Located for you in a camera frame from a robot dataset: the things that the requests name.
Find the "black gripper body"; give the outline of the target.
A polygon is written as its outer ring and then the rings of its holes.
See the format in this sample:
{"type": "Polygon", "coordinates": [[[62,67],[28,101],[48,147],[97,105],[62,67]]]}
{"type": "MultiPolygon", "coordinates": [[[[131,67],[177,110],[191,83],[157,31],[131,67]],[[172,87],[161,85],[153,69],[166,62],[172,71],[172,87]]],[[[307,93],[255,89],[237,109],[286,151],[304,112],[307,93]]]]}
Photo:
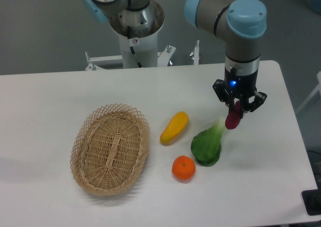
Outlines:
{"type": "Polygon", "coordinates": [[[233,93],[234,97],[252,97],[255,94],[256,80],[258,70],[250,75],[246,76],[234,76],[231,77],[230,72],[225,69],[224,82],[228,93],[233,93]]]}

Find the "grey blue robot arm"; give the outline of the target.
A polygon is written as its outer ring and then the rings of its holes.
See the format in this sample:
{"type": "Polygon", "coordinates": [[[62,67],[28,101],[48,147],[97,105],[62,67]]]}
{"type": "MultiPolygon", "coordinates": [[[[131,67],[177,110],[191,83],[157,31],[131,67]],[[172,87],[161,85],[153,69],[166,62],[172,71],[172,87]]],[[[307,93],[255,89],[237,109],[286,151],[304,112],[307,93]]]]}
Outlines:
{"type": "MultiPolygon", "coordinates": [[[[162,9],[153,0],[82,0],[98,22],[108,22],[125,40],[127,68],[156,65],[156,52],[139,48],[144,38],[163,26],[162,9]]],[[[186,0],[186,20],[226,44],[225,77],[213,89],[229,114],[243,117],[266,100],[257,91],[260,41],[266,31],[267,10],[261,0],[186,0]]]]}

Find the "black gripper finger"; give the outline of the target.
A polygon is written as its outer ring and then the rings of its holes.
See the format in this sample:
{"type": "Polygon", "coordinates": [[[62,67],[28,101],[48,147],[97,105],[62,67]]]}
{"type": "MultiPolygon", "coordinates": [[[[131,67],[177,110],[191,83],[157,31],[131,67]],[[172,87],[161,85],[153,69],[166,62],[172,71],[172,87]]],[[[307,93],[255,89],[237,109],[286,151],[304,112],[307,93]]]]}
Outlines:
{"type": "Polygon", "coordinates": [[[265,100],[267,99],[267,94],[255,91],[253,97],[254,99],[252,102],[249,102],[250,98],[248,97],[242,98],[242,117],[245,113],[254,112],[261,105],[263,105],[265,100]]]}
{"type": "Polygon", "coordinates": [[[234,84],[232,81],[224,81],[217,79],[213,84],[213,89],[219,98],[220,102],[225,103],[229,108],[229,112],[232,112],[235,108],[235,94],[233,92],[234,84]]]}

